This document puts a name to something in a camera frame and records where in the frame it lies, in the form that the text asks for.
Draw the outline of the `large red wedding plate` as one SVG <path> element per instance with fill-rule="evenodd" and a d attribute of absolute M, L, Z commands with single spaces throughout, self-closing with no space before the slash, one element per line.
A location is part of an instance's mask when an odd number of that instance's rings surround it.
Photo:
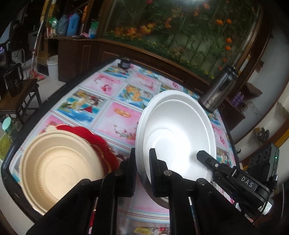
<path fill-rule="evenodd" d="M 58 125 L 57 130 L 74 133 L 86 140 L 100 157 L 105 175 L 99 180 L 81 180 L 52 208 L 49 228 L 53 234 L 111 234 L 117 199 L 114 197 L 118 161 L 106 141 L 84 127 Z"/>

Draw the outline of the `beige bowl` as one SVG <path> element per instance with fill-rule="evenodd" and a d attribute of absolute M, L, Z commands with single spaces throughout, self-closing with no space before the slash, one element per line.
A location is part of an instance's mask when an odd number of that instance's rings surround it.
<path fill-rule="evenodd" d="M 30 205 L 46 214 L 79 181 L 102 179 L 100 157 L 86 140 L 64 130 L 38 135 L 20 160 L 20 184 Z"/>

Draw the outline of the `white bowl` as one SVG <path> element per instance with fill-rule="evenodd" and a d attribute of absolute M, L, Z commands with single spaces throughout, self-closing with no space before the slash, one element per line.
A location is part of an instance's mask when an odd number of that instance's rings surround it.
<path fill-rule="evenodd" d="M 140 180 L 150 198 L 164 208 L 167 197 L 153 196 L 150 179 L 149 150 L 167 168 L 188 180 L 212 180 L 212 172 L 196 154 L 204 150 L 217 157 L 215 134 L 211 122 L 197 100 L 181 91 L 157 94 L 144 109 L 137 127 L 135 154 Z"/>

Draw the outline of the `purple bottles on shelf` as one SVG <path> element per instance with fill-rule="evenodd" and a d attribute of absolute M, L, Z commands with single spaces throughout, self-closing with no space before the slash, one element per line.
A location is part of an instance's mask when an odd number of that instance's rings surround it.
<path fill-rule="evenodd" d="M 231 103 L 234 107 L 238 107 L 244 99 L 244 95 L 239 91 L 236 96 L 232 99 Z"/>

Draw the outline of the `stainless steel thermos jug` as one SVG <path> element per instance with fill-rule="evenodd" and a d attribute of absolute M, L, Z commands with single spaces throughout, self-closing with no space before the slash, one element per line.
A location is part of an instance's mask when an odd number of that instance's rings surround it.
<path fill-rule="evenodd" d="M 209 86 L 209 89 L 199 98 L 202 108 L 213 113 L 234 88 L 238 79 L 236 68 L 225 66 Z"/>

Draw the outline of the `white bucket green contents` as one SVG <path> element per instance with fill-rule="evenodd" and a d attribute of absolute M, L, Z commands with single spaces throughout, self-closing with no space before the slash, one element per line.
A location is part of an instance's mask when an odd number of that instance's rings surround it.
<path fill-rule="evenodd" d="M 4 133 L 0 140 L 0 158 L 2 161 L 4 161 L 12 144 L 13 139 L 7 133 Z"/>

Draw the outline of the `flower garden mural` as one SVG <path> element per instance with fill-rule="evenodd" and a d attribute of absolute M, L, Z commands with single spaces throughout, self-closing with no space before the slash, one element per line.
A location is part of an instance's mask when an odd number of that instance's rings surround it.
<path fill-rule="evenodd" d="M 128 44 L 211 81 L 238 67 L 262 19 L 258 1 L 113 1 L 103 38 Z"/>

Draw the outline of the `wooden side chair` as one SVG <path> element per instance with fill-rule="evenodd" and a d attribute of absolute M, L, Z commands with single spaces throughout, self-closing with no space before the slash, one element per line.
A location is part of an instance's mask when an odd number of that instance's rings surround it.
<path fill-rule="evenodd" d="M 42 105 L 38 80 L 35 78 L 26 79 L 22 81 L 22 85 L 23 89 L 15 97 L 11 97 L 10 93 L 7 93 L 1 99 L 1 121 L 4 121 L 6 117 L 10 117 L 14 122 L 18 121 L 24 126 L 26 112 L 36 111 Z M 30 103 L 34 98 L 37 99 L 38 108 L 30 107 Z"/>

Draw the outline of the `black kettle on chair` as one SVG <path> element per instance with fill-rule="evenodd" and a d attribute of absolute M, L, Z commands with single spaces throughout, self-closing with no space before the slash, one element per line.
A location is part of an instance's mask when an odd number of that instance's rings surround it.
<path fill-rule="evenodd" d="M 23 70 L 20 63 L 10 66 L 5 74 L 4 79 L 11 97 L 17 96 L 23 89 Z"/>

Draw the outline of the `white plastic bucket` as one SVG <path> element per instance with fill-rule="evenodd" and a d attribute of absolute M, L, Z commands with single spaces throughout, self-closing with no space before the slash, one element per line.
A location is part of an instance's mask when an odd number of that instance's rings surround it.
<path fill-rule="evenodd" d="M 51 80 L 58 80 L 58 55 L 47 59 L 48 75 Z"/>

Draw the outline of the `wooden low cabinet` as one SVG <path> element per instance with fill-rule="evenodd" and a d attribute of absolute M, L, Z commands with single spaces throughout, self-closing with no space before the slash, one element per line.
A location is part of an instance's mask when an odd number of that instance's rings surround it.
<path fill-rule="evenodd" d="M 69 82 L 85 71 L 116 58 L 126 57 L 139 66 L 144 66 L 172 78 L 186 88 L 203 94 L 209 82 L 182 66 L 134 46 L 106 39 L 52 38 L 45 40 L 45 46 L 57 44 L 59 78 Z"/>

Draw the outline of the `green white packet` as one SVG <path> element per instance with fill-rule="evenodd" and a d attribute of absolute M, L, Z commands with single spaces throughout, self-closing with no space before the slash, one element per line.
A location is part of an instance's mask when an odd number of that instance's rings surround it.
<path fill-rule="evenodd" d="M 98 21 L 92 21 L 91 27 L 89 29 L 89 39 L 96 38 L 97 30 L 98 30 Z"/>

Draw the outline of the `grey blue jug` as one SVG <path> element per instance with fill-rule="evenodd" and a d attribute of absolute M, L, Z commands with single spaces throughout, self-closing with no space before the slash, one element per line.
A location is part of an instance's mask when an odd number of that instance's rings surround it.
<path fill-rule="evenodd" d="M 66 14 L 64 14 L 56 25 L 56 34 L 59 36 L 66 36 L 67 29 L 69 24 L 69 18 Z"/>

